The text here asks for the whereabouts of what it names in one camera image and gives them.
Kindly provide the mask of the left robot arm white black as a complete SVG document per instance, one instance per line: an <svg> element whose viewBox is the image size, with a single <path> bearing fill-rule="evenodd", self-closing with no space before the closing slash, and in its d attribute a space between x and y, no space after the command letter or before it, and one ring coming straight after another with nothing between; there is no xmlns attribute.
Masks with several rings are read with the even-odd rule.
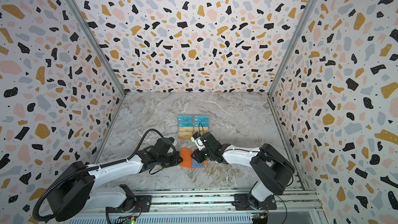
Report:
<svg viewBox="0 0 398 224"><path fill-rule="evenodd" d="M101 186L120 177L151 171L156 166L166 169L179 165L183 158L173 143L173 138L159 138L155 145L137 151L131 158L89 166L73 163L46 197L55 220L66 221L94 208L125 213L148 211L150 200L139 199L127 185L110 189Z"/></svg>

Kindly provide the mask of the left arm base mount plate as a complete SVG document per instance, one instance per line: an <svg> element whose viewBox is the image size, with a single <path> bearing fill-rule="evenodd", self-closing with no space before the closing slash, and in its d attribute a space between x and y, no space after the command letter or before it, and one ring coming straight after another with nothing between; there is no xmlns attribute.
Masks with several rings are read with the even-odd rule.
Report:
<svg viewBox="0 0 398 224"><path fill-rule="evenodd" d="M128 197L119 207L108 207L108 213L121 213L132 215L134 213L148 213L151 207L152 196L140 195Z"/></svg>

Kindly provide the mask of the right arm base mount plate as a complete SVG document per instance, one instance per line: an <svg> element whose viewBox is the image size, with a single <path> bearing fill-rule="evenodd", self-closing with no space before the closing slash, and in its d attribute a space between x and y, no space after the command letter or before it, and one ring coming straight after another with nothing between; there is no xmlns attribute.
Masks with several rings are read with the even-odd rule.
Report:
<svg viewBox="0 0 398 224"><path fill-rule="evenodd" d="M237 211L266 211L276 210L276 202L274 196L268 196L264 201L259 201L254 198L250 193L247 194L235 194L232 205Z"/></svg>

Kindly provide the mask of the orange card holder wallet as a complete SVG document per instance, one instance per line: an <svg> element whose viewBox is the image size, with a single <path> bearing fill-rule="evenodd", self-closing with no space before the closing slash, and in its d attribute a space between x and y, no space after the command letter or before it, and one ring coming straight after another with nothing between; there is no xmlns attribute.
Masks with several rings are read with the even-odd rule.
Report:
<svg viewBox="0 0 398 224"><path fill-rule="evenodd" d="M189 168L189 169L201 169L204 168L205 162L198 163L196 160L194 160L191 155L193 154L193 151L187 148L182 148L180 152L180 156L182 157L183 161L179 164L183 168Z"/></svg>

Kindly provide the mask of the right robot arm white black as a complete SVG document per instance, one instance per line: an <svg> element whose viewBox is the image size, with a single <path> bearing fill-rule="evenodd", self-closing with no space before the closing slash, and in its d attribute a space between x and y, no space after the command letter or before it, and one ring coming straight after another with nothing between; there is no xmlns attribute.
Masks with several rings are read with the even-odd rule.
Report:
<svg viewBox="0 0 398 224"><path fill-rule="evenodd" d="M240 203L241 207L260 209L270 196L281 196L293 182L294 166L270 144L264 144L259 148L241 148L221 144L210 132L203 135L196 132L191 141L197 146L191 158L198 163L211 160L217 163L238 164L255 171L260 180Z"/></svg>

